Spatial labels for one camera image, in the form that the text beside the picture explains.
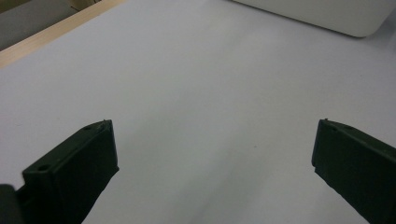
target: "white tabletop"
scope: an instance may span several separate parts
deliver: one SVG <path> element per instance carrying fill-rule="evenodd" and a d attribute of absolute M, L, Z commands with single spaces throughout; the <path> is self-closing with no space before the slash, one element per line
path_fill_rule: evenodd
<path fill-rule="evenodd" d="M 86 224 L 367 223 L 310 160 L 325 118 L 396 146 L 395 27 L 127 1 L 0 70 L 0 183 L 112 119 L 120 171 Z"/>

